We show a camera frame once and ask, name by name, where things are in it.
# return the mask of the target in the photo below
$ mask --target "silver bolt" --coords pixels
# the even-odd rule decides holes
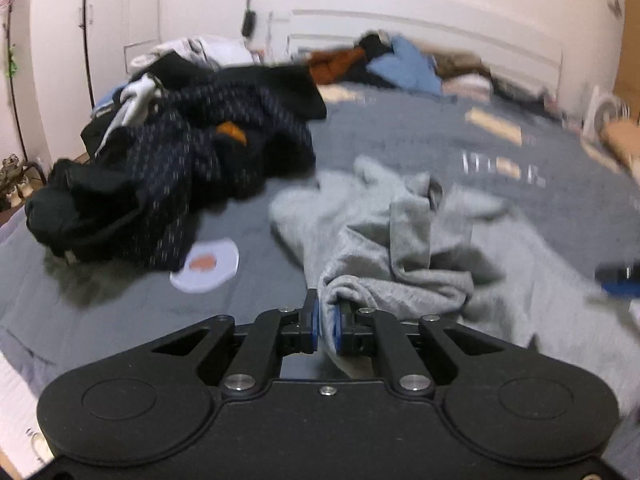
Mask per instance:
[[[244,392],[255,386],[255,379],[247,374],[233,374],[225,378],[225,386],[236,392]]]
[[[318,391],[320,392],[320,395],[324,395],[325,397],[332,397],[338,393],[338,390],[333,386],[321,386]]]
[[[418,374],[405,375],[398,383],[404,390],[410,392],[421,392],[431,386],[430,378]]]

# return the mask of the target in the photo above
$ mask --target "headboard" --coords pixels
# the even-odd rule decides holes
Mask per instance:
[[[289,53],[353,44],[368,30],[471,50],[498,76],[555,95],[562,46],[506,14],[457,0],[294,0]]]

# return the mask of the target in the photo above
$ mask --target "dark patterned garment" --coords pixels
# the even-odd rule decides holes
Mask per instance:
[[[227,122],[243,135],[240,139],[216,130]],[[225,198],[255,194],[269,176],[306,171],[315,163],[315,155],[306,124],[283,108],[266,88],[211,82],[168,92],[145,124],[114,130],[90,170],[90,183],[72,189],[65,174],[69,161],[65,162],[64,170],[56,164],[57,177],[48,192],[58,202],[54,205],[47,200],[47,193],[38,193],[28,216],[42,218],[54,208],[60,215],[61,207],[65,209],[63,217],[68,218],[104,215],[100,207],[73,214],[66,209],[68,203],[80,209],[88,198],[95,202],[96,196],[87,196],[87,188],[107,170],[126,176],[137,190],[139,203],[130,208],[134,213],[129,213],[126,225],[117,230],[111,227],[120,218],[92,219],[92,226],[98,224],[100,230],[89,232],[89,243],[83,236],[82,248],[93,244],[100,250],[76,251],[78,238],[69,231],[73,221],[60,222],[66,229],[64,236],[46,232],[49,228],[42,227],[44,222],[31,222],[29,227],[40,242],[58,253],[71,250],[81,260],[115,256],[150,269],[179,270],[194,235],[190,212]],[[73,200],[61,206],[61,192]],[[92,236],[97,232],[101,234],[99,244]]]

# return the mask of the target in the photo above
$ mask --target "orange spot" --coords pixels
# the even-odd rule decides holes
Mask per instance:
[[[246,135],[244,134],[244,131],[238,128],[231,121],[219,124],[216,128],[216,132],[222,135],[229,136],[246,146]]]
[[[216,257],[213,254],[205,254],[192,260],[189,264],[191,270],[199,270],[200,272],[206,272],[216,268]]]

